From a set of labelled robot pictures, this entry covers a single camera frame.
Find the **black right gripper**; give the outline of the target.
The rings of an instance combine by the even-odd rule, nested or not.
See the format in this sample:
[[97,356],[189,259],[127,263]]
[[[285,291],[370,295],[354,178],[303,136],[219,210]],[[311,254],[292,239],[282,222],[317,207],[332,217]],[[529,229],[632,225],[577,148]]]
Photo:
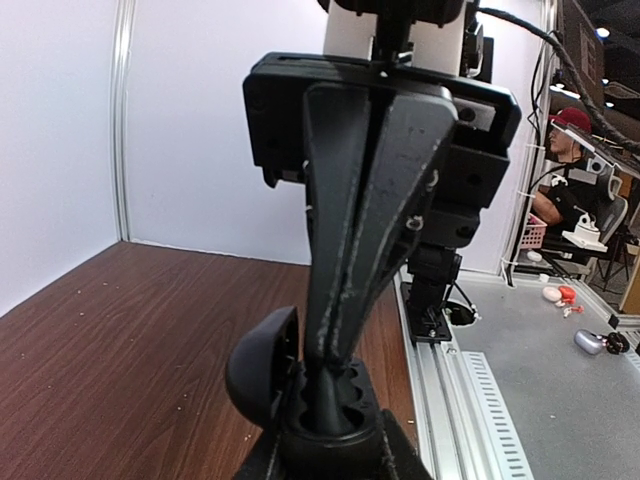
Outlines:
[[[464,248],[506,173],[521,111],[511,93],[491,84],[404,66],[384,73],[337,56],[270,53],[252,67],[243,94],[265,183],[308,185],[304,355],[310,365],[339,368],[353,352],[409,204],[431,172],[439,173],[431,198],[415,204],[425,221],[421,240]],[[378,141],[370,132],[375,96],[395,97]],[[351,243],[363,159],[376,141]]]

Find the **black oval charging case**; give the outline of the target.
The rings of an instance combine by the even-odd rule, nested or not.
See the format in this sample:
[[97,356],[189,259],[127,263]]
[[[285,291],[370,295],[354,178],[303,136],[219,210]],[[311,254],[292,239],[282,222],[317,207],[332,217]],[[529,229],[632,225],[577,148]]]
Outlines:
[[279,479],[373,479],[382,465],[383,428],[364,362],[354,358],[343,371],[352,387],[343,407],[350,431],[315,433],[299,326],[296,308],[283,307],[240,339],[226,365],[229,398],[261,435],[279,437]]

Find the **black earbud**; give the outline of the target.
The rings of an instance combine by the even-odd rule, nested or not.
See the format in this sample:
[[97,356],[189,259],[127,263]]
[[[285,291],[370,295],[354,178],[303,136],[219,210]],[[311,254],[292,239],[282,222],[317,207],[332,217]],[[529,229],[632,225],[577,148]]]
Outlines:
[[344,373],[322,368],[310,382],[313,431],[327,436],[347,434],[351,423],[343,411],[352,387]]

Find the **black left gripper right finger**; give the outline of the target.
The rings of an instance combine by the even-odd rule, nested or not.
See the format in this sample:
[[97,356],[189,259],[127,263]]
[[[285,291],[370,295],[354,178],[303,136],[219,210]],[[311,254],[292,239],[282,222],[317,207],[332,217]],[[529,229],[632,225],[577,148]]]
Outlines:
[[417,450],[393,413],[384,409],[382,465],[379,478],[383,480],[432,480]]

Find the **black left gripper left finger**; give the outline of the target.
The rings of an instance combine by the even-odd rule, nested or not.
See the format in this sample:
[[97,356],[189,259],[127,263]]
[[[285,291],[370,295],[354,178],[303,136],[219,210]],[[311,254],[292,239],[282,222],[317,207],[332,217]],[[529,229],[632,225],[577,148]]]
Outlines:
[[262,434],[234,474],[234,480],[276,480],[279,478],[279,437]]

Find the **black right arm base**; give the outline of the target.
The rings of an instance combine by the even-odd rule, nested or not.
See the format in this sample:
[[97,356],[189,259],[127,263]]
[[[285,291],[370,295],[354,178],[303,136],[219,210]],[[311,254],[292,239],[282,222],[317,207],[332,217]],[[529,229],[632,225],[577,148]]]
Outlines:
[[401,283],[413,344],[452,340],[450,326],[469,326],[478,309],[457,283],[462,257],[454,250],[421,244],[410,256],[409,282]]

